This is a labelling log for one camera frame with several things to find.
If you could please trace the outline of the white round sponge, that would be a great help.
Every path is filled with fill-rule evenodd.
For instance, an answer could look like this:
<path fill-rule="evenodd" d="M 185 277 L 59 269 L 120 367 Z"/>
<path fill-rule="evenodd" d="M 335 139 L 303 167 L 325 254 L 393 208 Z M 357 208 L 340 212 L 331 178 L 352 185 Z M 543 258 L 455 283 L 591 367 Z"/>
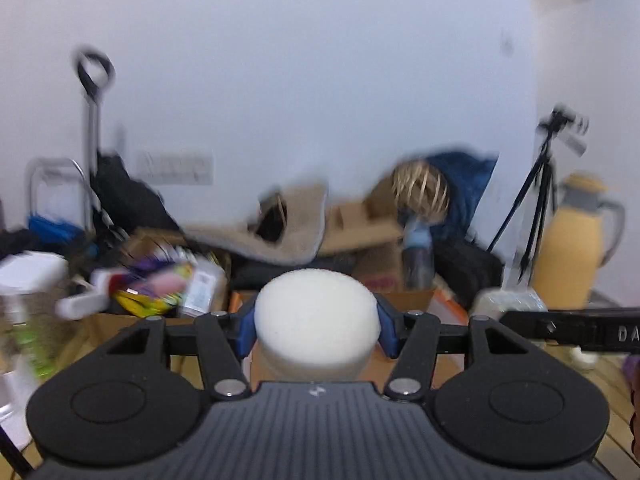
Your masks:
<path fill-rule="evenodd" d="M 279 380 L 347 382 L 370 361 L 381 333 L 378 300 L 348 275 L 291 271 L 255 299 L 257 342 Z"/>

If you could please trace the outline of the white pill bottle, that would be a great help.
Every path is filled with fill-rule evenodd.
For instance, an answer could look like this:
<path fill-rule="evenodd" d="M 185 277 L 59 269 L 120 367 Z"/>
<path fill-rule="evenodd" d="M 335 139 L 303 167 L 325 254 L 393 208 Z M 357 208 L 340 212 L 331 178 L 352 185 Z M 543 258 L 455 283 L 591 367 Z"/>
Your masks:
<path fill-rule="evenodd" d="M 216 311 L 226 285 L 226 274 L 221 266 L 208 259 L 197 258 L 183 293 L 180 315 L 183 318 L 197 318 Z"/>

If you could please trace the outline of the red cardboard fruit box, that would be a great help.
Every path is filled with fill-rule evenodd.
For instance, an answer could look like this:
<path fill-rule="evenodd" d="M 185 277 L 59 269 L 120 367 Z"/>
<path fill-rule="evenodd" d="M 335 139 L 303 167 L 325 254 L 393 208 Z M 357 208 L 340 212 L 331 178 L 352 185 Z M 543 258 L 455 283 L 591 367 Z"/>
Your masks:
<path fill-rule="evenodd" d="M 383 292 L 382 296 L 398 311 L 425 311 L 435 315 L 444 324 L 465 325 L 468 322 L 465 310 L 454 301 L 447 299 L 436 288 L 406 290 L 405 292 Z M 373 382 L 378 391 L 382 391 L 394 365 L 395 361 L 386 358 L 380 346 L 376 346 L 371 353 L 368 365 L 361 371 L 358 380 L 360 382 Z M 436 360 L 432 387 L 439 388 L 448 379 L 460 373 L 463 367 L 464 357 L 461 354 L 439 356 Z M 264 380 L 276 379 L 273 371 L 265 363 L 259 344 L 254 344 L 248 357 L 242 361 L 242 370 L 253 389 L 256 389 L 259 383 Z"/>

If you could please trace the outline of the blue water bottle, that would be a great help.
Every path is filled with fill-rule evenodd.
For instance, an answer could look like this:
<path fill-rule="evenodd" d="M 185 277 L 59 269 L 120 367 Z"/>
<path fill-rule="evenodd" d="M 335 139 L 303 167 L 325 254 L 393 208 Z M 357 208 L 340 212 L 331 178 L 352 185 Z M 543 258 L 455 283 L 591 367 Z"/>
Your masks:
<path fill-rule="evenodd" d="M 435 276 L 433 240 L 430 226 L 420 218 L 411 218 L 405 225 L 401 259 L 406 289 L 432 287 Z"/>

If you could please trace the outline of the yellow thermos jug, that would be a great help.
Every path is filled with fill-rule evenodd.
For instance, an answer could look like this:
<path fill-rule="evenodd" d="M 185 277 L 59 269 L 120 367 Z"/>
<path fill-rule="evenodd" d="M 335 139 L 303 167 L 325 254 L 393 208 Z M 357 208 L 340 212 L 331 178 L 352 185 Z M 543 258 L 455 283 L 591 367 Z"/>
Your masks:
<path fill-rule="evenodd" d="M 588 304 L 602 266 L 616 253 L 626 228 L 625 207 L 605 197 L 594 174 L 573 172 L 562 182 L 561 205 L 544 230 L 530 286 L 550 310 Z"/>

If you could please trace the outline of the clear glass cup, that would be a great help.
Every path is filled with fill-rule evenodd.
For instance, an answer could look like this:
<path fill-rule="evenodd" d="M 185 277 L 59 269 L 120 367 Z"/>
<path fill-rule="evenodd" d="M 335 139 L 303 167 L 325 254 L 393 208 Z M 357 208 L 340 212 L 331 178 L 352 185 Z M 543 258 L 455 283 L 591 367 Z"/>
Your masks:
<path fill-rule="evenodd" d="M 509 311 L 547 312 L 547 306 L 531 289 L 486 289 L 480 292 L 472 305 L 469 316 L 486 316 L 500 320 Z"/>

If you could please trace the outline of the brown cardboard tray box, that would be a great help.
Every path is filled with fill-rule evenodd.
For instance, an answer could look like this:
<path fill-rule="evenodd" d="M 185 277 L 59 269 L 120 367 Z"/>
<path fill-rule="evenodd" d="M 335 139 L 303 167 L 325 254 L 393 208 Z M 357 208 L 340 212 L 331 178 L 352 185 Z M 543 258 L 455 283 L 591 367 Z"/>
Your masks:
<path fill-rule="evenodd" d="M 107 308 L 84 321 L 90 342 L 103 344 L 142 318 L 159 316 L 169 325 L 191 323 L 194 318 L 183 318 L 180 306 L 197 258 L 224 269 L 226 290 L 214 312 L 226 310 L 231 271 L 228 252 L 177 232 L 139 230 L 119 249 L 118 266 L 127 274 L 112 291 Z"/>

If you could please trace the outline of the woven rattan ball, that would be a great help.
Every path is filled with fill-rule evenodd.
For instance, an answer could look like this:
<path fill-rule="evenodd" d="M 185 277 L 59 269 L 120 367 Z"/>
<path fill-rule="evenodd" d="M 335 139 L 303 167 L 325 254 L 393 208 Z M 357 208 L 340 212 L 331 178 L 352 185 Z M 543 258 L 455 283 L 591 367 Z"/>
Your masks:
<path fill-rule="evenodd" d="M 399 208 L 431 224 L 448 214 L 449 185 L 445 176 L 423 159 L 402 162 L 392 172 L 392 193 Z"/>

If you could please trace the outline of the black bag on trolley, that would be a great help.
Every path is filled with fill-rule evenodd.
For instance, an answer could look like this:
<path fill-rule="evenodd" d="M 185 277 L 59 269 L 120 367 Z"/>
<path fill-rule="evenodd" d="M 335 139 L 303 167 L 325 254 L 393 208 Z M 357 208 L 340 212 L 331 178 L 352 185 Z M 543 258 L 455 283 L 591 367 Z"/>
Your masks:
<path fill-rule="evenodd" d="M 127 234 L 137 229 L 180 231 L 157 192 L 130 177 L 118 155 L 98 156 L 91 185 L 101 207 Z"/>

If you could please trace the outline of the white lint roller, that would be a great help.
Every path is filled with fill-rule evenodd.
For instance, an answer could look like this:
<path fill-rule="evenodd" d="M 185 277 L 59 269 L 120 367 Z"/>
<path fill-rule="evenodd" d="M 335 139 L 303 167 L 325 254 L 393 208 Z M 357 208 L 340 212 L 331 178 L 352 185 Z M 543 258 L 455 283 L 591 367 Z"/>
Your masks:
<path fill-rule="evenodd" d="M 127 274 L 123 266 L 94 270 L 88 281 L 76 276 L 72 293 L 55 304 L 55 314 L 67 321 L 79 321 L 104 311 L 111 293 Z"/>

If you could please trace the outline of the blue fabric bag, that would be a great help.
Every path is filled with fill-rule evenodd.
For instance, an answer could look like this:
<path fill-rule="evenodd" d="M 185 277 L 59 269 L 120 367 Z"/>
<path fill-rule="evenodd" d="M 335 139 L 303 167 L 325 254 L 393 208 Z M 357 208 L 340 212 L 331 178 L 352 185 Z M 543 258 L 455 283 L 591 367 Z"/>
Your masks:
<path fill-rule="evenodd" d="M 425 161 L 445 178 L 449 206 L 445 220 L 431 227 L 434 240 L 465 238 L 477 206 L 498 162 L 497 155 L 478 157 L 470 152 L 444 151 L 428 155 Z"/>

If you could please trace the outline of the green spray bottle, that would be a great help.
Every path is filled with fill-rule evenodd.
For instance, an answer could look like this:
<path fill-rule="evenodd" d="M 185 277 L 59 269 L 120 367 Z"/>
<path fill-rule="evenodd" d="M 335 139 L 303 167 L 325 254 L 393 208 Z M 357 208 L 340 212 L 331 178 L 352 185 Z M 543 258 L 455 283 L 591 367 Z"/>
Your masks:
<path fill-rule="evenodd" d="M 20 296 L 5 296 L 3 302 L 18 350 L 26 356 L 38 379 L 49 378 L 55 370 L 54 357 L 36 319 L 30 315 Z"/>

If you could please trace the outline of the white lidded food jar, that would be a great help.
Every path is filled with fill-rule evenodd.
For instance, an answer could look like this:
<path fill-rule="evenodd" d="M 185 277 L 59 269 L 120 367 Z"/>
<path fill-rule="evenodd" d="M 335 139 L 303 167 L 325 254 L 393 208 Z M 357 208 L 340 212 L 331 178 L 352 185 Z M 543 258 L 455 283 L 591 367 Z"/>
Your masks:
<path fill-rule="evenodd" d="M 4 315 L 12 325 L 28 325 L 42 338 L 62 330 L 55 306 L 66 296 L 67 285 L 67 261 L 52 252 L 22 252 L 1 261 Z"/>

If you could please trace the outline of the wall power outlet strip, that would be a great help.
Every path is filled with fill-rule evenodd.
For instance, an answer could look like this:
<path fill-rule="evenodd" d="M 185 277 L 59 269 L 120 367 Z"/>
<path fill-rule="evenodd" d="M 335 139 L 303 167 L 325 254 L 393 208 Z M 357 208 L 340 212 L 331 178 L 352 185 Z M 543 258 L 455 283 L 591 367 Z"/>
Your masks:
<path fill-rule="evenodd" d="M 141 152 L 136 158 L 136 176 L 159 185 L 211 185 L 213 169 L 209 153 Z"/>

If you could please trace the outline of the metal folding stool frame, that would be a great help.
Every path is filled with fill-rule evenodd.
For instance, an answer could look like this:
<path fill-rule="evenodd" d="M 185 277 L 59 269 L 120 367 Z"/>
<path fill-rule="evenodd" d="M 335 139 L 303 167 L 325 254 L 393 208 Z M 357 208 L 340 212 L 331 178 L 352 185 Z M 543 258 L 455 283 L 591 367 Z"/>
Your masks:
<path fill-rule="evenodd" d="M 70 157 L 35 157 L 25 169 L 26 217 L 72 222 L 92 230 L 93 192 L 80 163 Z"/>

